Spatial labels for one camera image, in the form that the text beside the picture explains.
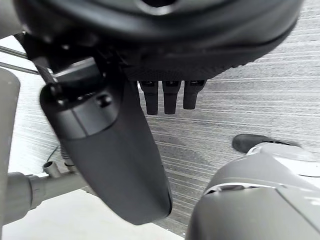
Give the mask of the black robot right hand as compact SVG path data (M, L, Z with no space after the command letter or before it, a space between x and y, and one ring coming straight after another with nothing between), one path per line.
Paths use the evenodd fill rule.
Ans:
M195 108L206 81L281 44L301 0L15 0L28 58L52 70L41 108L99 198L134 225L166 218L170 184L145 113Z

